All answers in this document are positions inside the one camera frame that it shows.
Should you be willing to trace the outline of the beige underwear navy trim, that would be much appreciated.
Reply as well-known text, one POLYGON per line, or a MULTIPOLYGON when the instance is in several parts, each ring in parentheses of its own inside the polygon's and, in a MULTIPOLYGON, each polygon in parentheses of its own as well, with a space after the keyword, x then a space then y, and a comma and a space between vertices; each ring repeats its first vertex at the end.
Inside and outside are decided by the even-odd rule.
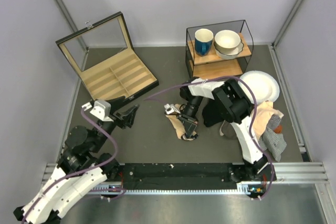
POLYGON ((179 139, 184 140, 184 141, 193 141, 198 137, 198 134, 194 131, 193 136, 185 136, 185 130, 182 122, 180 121, 180 114, 178 115, 166 115, 165 116, 170 120, 172 123, 176 135, 179 139))

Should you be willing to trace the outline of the black underwear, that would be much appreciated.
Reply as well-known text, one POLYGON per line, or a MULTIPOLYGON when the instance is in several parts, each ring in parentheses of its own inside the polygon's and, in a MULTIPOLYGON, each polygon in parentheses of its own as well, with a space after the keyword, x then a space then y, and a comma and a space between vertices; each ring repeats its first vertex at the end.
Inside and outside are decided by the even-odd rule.
POLYGON ((222 123, 224 121, 219 107, 215 101, 211 99, 209 99, 207 105, 205 105, 202 111, 202 117, 206 127, 212 127, 215 124, 222 123))

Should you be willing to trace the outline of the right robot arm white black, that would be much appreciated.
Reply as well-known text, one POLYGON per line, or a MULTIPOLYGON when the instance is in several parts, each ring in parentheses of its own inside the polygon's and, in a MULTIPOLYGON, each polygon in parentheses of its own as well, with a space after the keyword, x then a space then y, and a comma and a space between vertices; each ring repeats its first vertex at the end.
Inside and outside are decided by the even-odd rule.
POLYGON ((196 114, 203 99, 208 98, 208 104, 202 110, 204 125, 211 127, 222 121, 228 122, 241 146, 244 168, 230 168, 231 180, 257 180, 264 174, 268 161, 251 128, 252 103, 236 80, 206 82, 193 77, 180 87, 180 96, 187 101, 180 107, 177 116, 184 130, 183 140, 193 140, 197 137, 194 134, 198 125, 196 114))

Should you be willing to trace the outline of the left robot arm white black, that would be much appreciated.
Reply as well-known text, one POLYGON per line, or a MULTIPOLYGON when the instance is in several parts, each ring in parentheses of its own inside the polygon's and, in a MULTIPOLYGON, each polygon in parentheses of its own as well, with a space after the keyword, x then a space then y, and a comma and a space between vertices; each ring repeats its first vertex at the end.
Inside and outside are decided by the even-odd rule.
POLYGON ((132 127, 139 105, 124 112, 125 96, 111 100, 92 100, 81 107, 82 116, 93 125, 73 127, 57 164, 41 190, 26 205, 17 207, 14 216, 21 223, 60 223, 66 213, 87 193, 106 180, 114 180, 119 174, 116 154, 98 153, 106 140, 115 148, 111 136, 119 127, 132 127))

